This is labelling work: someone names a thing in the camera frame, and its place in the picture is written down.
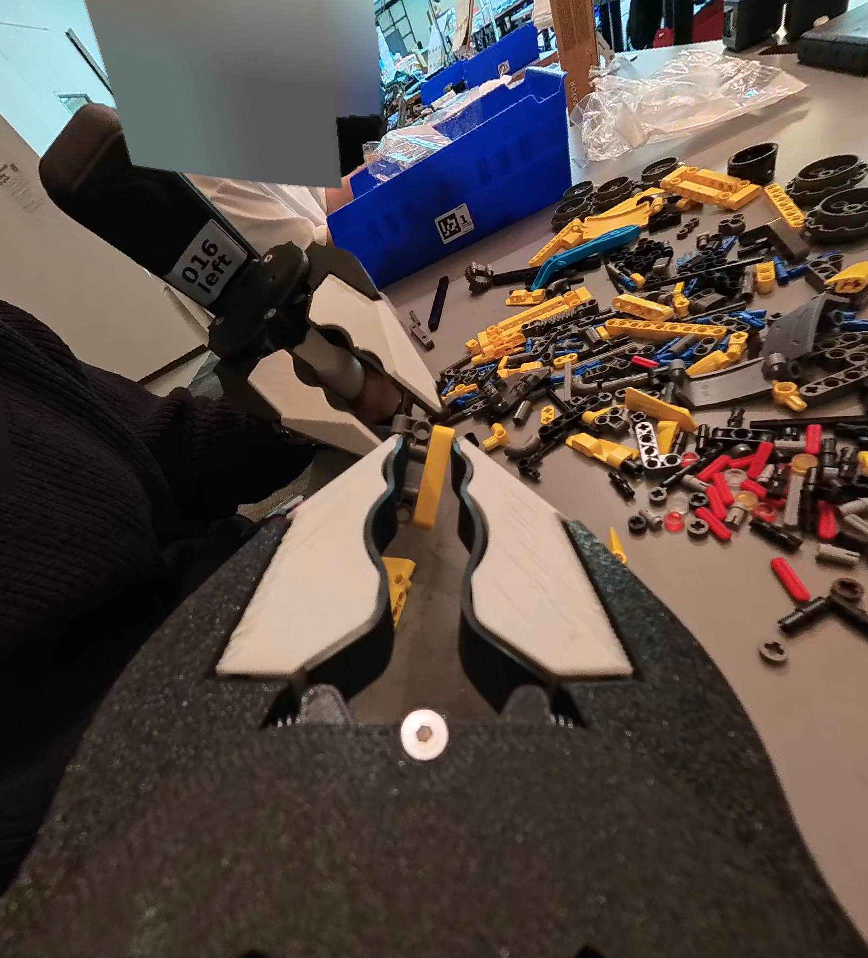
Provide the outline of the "person's left hand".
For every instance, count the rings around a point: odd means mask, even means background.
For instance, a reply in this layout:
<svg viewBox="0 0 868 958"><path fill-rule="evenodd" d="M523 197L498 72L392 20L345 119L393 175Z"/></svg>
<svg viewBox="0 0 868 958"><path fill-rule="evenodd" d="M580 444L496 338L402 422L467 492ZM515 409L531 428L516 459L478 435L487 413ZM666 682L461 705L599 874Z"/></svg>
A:
<svg viewBox="0 0 868 958"><path fill-rule="evenodd" d="M404 395L387 377L367 368L356 399L358 418L370 426L389 425L404 400Z"/></svg>

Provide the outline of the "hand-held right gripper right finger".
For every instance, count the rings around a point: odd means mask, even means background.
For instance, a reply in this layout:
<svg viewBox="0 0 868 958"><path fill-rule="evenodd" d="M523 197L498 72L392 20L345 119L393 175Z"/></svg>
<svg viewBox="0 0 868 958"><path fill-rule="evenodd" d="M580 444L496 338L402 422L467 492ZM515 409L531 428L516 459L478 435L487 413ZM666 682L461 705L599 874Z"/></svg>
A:
<svg viewBox="0 0 868 958"><path fill-rule="evenodd" d="M464 438L451 484L475 633L545 683L632 677L561 512Z"/></svg>

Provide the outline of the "brown cardboard box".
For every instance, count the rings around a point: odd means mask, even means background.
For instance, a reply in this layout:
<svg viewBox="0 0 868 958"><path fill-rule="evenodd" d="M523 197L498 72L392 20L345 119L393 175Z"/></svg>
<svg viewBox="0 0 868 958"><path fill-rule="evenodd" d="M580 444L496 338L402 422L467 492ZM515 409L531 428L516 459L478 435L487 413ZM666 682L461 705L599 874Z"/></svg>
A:
<svg viewBox="0 0 868 958"><path fill-rule="evenodd" d="M564 73L567 111L571 113L594 89L592 71L599 67L597 29L592 1L550 1L560 69Z"/></svg>

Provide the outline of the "black power adapter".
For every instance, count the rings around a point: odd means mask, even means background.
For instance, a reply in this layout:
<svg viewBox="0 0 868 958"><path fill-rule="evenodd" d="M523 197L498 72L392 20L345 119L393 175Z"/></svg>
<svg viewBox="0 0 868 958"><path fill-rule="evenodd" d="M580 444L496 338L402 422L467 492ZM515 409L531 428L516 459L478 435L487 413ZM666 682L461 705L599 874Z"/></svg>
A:
<svg viewBox="0 0 868 958"><path fill-rule="evenodd" d="M868 76L868 3L805 31L797 55L806 66Z"/></svg>

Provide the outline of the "black desktop equipment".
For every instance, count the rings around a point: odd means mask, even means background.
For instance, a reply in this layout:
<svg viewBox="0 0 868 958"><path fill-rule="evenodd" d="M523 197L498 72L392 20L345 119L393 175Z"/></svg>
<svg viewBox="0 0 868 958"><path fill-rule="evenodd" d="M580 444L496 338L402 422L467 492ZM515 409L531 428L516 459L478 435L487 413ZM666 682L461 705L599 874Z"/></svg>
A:
<svg viewBox="0 0 868 958"><path fill-rule="evenodd" d="M722 44L739 53L775 39L787 45L803 33L847 12L849 1L724 1Z"/></svg>

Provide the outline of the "grey connector piece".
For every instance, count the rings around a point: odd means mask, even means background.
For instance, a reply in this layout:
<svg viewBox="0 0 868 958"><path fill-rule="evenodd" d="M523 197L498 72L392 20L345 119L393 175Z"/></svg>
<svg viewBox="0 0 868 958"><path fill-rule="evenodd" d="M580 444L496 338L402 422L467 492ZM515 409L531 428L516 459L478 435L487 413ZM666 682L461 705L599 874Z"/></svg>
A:
<svg viewBox="0 0 868 958"><path fill-rule="evenodd" d="M413 519L420 494L430 448L432 425L425 419L398 414L392 420L392 433L404 440L407 460L397 517L404 526Z"/></svg>

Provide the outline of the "pile of building block pieces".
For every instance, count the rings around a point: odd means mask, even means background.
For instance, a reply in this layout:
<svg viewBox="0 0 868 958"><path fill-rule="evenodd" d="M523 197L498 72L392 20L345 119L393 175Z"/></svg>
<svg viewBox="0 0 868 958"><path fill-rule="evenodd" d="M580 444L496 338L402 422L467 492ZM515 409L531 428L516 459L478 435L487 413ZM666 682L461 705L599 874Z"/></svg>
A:
<svg viewBox="0 0 868 958"><path fill-rule="evenodd" d="M470 293L509 283L517 312L439 372L441 419L485 424L468 439L532 482L561 448L600 464L631 536L749 530L778 553L783 636L836 618L868 639L860 581L815 596L788 560L812 543L822 566L868 568L868 163L783 185L777 151L576 184L529 267L470 264ZM637 241L531 291L548 257L628 225Z"/></svg>

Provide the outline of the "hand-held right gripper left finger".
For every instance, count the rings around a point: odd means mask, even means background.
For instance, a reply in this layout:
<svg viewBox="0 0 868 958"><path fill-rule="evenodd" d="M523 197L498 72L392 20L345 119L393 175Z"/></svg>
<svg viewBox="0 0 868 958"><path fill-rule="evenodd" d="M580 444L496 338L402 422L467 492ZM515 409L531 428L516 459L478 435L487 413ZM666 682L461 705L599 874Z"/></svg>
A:
<svg viewBox="0 0 868 958"><path fill-rule="evenodd" d="M407 449L391 436L303 502L216 665L220 677L311 676L393 637L381 555L399 528Z"/></svg>

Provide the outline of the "short yellow beam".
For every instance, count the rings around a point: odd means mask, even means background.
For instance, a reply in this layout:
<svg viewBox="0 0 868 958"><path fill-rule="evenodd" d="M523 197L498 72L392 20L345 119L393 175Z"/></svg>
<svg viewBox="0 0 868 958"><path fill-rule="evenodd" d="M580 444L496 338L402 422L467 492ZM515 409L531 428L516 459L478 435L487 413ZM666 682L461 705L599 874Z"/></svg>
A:
<svg viewBox="0 0 868 958"><path fill-rule="evenodd" d="M436 522L454 436L452 427L433 427L412 516L413 525L423 531L432 530Z"/></svg>

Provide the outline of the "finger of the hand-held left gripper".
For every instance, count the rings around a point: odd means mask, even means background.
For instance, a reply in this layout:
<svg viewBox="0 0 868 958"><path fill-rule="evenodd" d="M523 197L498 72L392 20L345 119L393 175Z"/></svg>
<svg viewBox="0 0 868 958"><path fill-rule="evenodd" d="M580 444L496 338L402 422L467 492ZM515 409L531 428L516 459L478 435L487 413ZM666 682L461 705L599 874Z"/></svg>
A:
<svg viewBox="0 0 868 958"><path fill-rule="evenodd" d="M373 452L381 440L351 407L370 377L365 371L372 366L346 349L304 349L302 353L306 376L296 369L292 353L279 351L258 361L248 384L284 428L357 457Z"/></svg>
<svg viewBox="0 0 868 958"><path fill-rule="evenodd" d="M313 290L308 322L342 333L356 355L368 358L417 406L438 416L442 402L435 378L390 303L369 284L327 277Z"/></svg>

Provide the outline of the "teal curved panel piece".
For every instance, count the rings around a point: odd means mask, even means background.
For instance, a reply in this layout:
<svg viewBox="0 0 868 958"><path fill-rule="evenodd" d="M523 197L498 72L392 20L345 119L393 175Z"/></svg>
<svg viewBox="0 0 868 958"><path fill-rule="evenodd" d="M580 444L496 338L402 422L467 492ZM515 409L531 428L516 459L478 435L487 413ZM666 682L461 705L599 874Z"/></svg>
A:
<svg viewBox="0 0 868 958"><path fill-rule="evenodd" d="M641 227L628 225L602 234L579 246L553 254L541 264L531 285L531 291L547 287L549 281L561 270L591 256L609 253L630 245L641 236Z"/></svg>

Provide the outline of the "blue bin with square tag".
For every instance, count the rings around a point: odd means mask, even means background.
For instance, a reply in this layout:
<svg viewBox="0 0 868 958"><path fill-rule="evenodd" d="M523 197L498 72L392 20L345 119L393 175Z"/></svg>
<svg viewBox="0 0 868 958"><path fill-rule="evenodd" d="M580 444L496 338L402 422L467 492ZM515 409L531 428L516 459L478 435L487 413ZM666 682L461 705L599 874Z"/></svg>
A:
<svg viewBox="0 0 868 958"><path fill-rule="evenodd" d="M554 204L572 180L565 81L528 68L455 142L385 182L357 174L329 216L334 245L383 288Z"/></svg>

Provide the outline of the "clear plastic bags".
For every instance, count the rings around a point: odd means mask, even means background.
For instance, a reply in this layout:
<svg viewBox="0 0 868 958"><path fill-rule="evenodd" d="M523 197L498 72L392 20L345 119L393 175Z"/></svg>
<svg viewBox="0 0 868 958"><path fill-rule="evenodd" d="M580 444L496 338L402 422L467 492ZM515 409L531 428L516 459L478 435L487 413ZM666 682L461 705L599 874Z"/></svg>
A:
<svg viewBox="0 0 868 958"><path fill-rule="evenodd" d="M597 79L569 121L586 161L608 161L723 126L806 87L777 67L690 49L645 78Z"/></svg>

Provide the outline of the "blue storage bin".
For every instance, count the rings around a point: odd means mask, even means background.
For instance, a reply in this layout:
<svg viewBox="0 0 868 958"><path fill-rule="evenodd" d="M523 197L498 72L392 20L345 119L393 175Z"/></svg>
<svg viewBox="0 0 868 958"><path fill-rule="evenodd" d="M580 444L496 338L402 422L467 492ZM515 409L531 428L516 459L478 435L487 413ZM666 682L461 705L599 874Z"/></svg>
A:
<svg viewBox="0 0 868 958"><path fill-rule="evenodd" d="M527 22L510 31L500 41L470 58L456 60L421 83L421 103L432 105L459 82L474 88L492 79L514 75L536 62L540 56L537 30Z"/></svg>

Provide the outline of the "person's left forearm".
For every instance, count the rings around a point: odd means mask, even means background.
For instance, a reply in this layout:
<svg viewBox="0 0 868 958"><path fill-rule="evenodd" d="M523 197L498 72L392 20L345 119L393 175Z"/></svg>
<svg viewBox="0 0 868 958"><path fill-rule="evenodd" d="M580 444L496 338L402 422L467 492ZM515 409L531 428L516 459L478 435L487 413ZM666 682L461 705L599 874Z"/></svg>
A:
<svg viewBox="0 0 868 958"><path fill-rule="evenodd" d="M0 385L1 897L120 672L255 533L238 508L315 449L225 399L86 364L1 300Z"/></svg>

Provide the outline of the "crumpled plastic bags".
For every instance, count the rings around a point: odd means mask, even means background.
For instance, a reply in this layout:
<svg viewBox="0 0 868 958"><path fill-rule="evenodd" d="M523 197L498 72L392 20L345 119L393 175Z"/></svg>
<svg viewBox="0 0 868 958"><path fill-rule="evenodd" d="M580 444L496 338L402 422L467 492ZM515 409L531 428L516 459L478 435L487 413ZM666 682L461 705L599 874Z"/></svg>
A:
<svg viewBox="0 0 868 958"><path fill-rule="evenodd" d="M451 138L434 126L394 129L384 134L379 141L364 145L365 167L376 182L387 182L451 143Z"/></svg>

